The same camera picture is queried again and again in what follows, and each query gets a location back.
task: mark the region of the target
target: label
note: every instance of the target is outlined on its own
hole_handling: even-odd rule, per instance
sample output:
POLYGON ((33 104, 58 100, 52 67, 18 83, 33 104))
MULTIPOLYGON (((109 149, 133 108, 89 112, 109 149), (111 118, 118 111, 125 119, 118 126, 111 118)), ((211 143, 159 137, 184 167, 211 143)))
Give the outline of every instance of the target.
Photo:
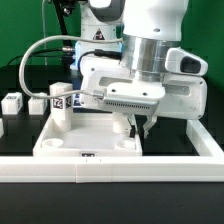
POLYGON ((95 36, 93 37, 93 40, 105 40, 103 33, 100 29, 97 30, 95 36))
POLYGON ((53 99, 53 108, 65 110, 72 106, 72 97, 62 97, 53 99))
POLYGON ((80 102, 79 102, 79 97, 80 95, 79 94, 76 94, 75 97, 74 97, 74 106, 75 107, 80 107, 80 102))
POLYGON ((17 97, 16 96, 7 96, 7 100, 15 100, 17 97))
POLYGON ((54 98, 53 99, 53 108, 63 109, 63 99, 61 98, 54 98))
POLYGON ((20 102, 20 99, 18 99, 17 101, 17 105, 18 105, 18 109, 21 107, 21 102, 20 102))
POLYGON ((72 97, 69 96, 66 98, 66 109, 72 106, 72 97))

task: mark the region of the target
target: black table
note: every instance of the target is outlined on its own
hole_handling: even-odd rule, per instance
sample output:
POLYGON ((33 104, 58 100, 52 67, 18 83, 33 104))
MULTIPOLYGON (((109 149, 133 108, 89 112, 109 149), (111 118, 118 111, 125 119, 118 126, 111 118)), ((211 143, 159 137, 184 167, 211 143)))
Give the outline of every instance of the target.
MULTIPOLYGON (((0 69, 0 100, 8 92, 21 91, 17 73, 16 66, 0 69)), ((56 81, 74 81, 70 71, 61 66, 28 66, 26 78, 33 92, 46 92, 56 81)), ((210 82, 208 90, 206 113, 201 122, 224 149, 224 94, 210 82)), ((17 116, 1 115, 5 135, 0 139, 0 155, 32 156, 32 147, 47 120, 49 108, 43 116, 29 116, 28 100, 24 96, 24 107, 17 116)), ((143 122, 144 118, 138 117, 138 123, 143 122)), ((159 119, 144 142, 144 155, 197 156, 185 136, 185 127, 186 121, 159 119), (163 136, 163 143, 156 136, 163 136)), ((224 221, 224 183, 16 183, 0 184, 0 195, 1 223, 221 224, 224 221)))

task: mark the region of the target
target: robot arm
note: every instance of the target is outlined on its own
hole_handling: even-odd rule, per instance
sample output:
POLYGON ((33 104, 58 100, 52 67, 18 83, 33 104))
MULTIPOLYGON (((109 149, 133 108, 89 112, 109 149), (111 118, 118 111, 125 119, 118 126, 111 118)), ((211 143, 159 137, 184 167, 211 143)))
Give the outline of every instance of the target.
POLYGON ((180 48, 188 0, 108 0, 104 4, 90 0, 89 5, 102 22, 111 23, 106 12, 120 9, 116 21, 124 23, 123 57, 121 63, 86 58, 82 88, 95 86, 99 91, 94 99, 81 96, 83 106, 146 115, 149 120, 157 116, 199 119, 207 95, 201 76, 208 65, 180 48), (94 72, 88 72, 93 66, 94 72))

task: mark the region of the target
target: white cube with black marking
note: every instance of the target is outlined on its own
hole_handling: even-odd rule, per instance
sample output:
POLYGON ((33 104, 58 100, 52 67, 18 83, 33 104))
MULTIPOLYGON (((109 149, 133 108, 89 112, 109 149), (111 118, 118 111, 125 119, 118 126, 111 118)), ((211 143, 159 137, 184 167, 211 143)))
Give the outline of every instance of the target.
MULTIPOLYGON (((46 93, 36 93, 38 96, 47 96, 46 93)), ((47 108, 47 99, 31 97, 28 101, 30 115, 43 115, 47 108)))
MULTIPOLYGON (((72 84, 57 82, 50 86, 52 96, 72 91, 72 84)), ((71 130, 71 120, 73 115, 72 95, 56 97, 51 100, 51 114, 54 120, 54 129, 58 132, 71 130)))
POLYGON ((16 115, 23 106, 22 93, 8 93, 1 101, 3 115, 16 115))

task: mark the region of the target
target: green background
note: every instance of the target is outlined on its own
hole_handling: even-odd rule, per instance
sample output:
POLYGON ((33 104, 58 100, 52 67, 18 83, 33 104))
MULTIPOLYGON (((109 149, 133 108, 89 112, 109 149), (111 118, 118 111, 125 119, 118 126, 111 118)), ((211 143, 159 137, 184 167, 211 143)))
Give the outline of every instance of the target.
MULTIPOLYGON (((0 5, 0 67, 43 37, 42 0, 11 0, 0 5)), ((80 35, 79 7, 66 18, 69 34, 80 35)), ((53 5, 46 5, 47 35, 60 34, 53 5)), ((224 1, 190 0, 182 26, 182 48, 202 57, 209 64, 207 78, 224 90, 224 1)), ((30 63, 43 64, 32 59, 30 63)), ((49 64, 59 64, 49 59, 49 64)))

